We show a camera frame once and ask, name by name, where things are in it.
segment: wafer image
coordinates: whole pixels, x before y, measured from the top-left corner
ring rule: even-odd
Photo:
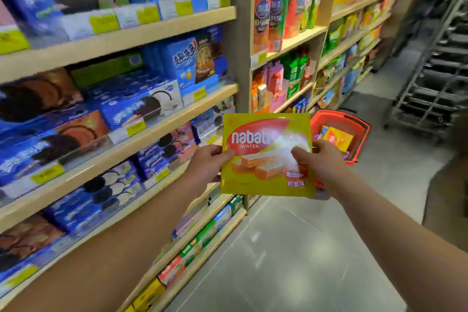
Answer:
[[[255,168],[255,176],[262,180],[274,178],[283,173],[283,163],[276,161]]]
[[[248,168],[261,166],[263,164],[277,161],[280,159],[283,152],[283,149],[277,149],[255,154],[247,154],[241,157],[241,164]]]
[[[243,166],[240,159],[233,160],[231,162],[231,166],[233,168],[234,173],[253,173],[255,172],[255,167],[249,168]]]

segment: yellow price label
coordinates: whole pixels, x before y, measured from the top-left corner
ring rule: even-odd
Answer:
[[[170,173],[171,171],[168,168],[164,169],[161,173],[156,175],[156,182],[159,183],[162,179],[166,178],[167,175],[169,175]]]
[[[185,15],[192,15],[193,14],[193,6],[192,1],[174,1],[175,10],[177,12],[177,16],[185,16]]]
[[[117,16],[115,14],[107,14],[102,16],[90,16],[89,23],[95,34],[115,31],[120,29]]]
[[[140,25],[149,24],[161,20],[157,6],[150,6],[148,8],[138,9],[137,18],[140,22]]]
[[[140,133],[146,129],[146,123],[143,120],[133,123],[127,127],[128,137],[135,136],[137,133]]]
[[[211,137],[211,138],[208,138],[208,140],[207,140],[207,142],[206,142],[206,143],[208,143],[208,144],[212,144],[214,141],[216,141],[216,139],[217,139],[217,137],[216,137],[216,135],[214,135],[213,137]]]
[[[200,99],[206,96],[206,88],[200,88],[196,92],[193,93],[193,102],[199,101]]]
[[[225,8],[227,6],[231,6],[231,0],[219,0],[220,8]]]
[[[19,29],[0,32],[0,55],[30,49],[31,46]]]
[[[24,280],[29,279],[33,274],[39,270],[38,267],[31,265],[23,269],[18,275],[13,276],[11,279],[5,282],[5,285],[16,287],[21,284]]]
[[[60,176],[63,173],[65,173],[64,167],[57,163],[51,166],[50,168],[44,169],[38,174],[34,174],[33,176],[31,176],[31,180],[37,185],[42,185],[48,181],[51,181],[52,179],[55,179],[57,176]]]
[[[261,55],[259,55],[259,56],[258,56],[258,63],[261,63],[261,62],[266,61],[267,55],[268,55],[267,52],[264,52],[264,53],[262,53]]]

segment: hand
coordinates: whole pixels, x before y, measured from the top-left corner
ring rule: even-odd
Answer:
[[[334,196],[334,189],[349,168],[343,159],[342,152],[334,144],[324,140],[313,140],[312,153],[299,147],[292,149],[292,155],[297,161],[302,161],[312,167],[317,179],[323,181],[327,191]]]
[[[233,157],[233,150],[223,153],[223,147],[215,144],[199,147],[190,160],[184,177],[190,180],[193,187],[201,190],[201,195],[209,183],[220,180],[218,174],[221,167]]]

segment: orange snack package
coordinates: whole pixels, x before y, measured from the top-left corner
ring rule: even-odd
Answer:
[[[312,168],[294,159],[295,146],[312,150],[309,114],[225,114],[223,151],[235,157],[221,168],[221,191],[315,197]]]
[[[289,0],[286,14],[286,25],[284,26],[284,39],[290,39],[299,35],[302,15],[306,0]]]
[[[270,46],[270,4],[272,0],[255,0],[254,2],[254,45],[252,54],[268,50]]]

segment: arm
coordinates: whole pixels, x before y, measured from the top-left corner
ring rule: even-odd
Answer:
[[[198,149],[178,180],[57,262],[4,311],[116,312],[169,241],[190,203],[233,157],[221,151],[215,145]]]
[[[466,311],[468,254],[420,226],[380,196],[343,161],[331,143],[314,153],[293,150],[313,167],[412,312]]]

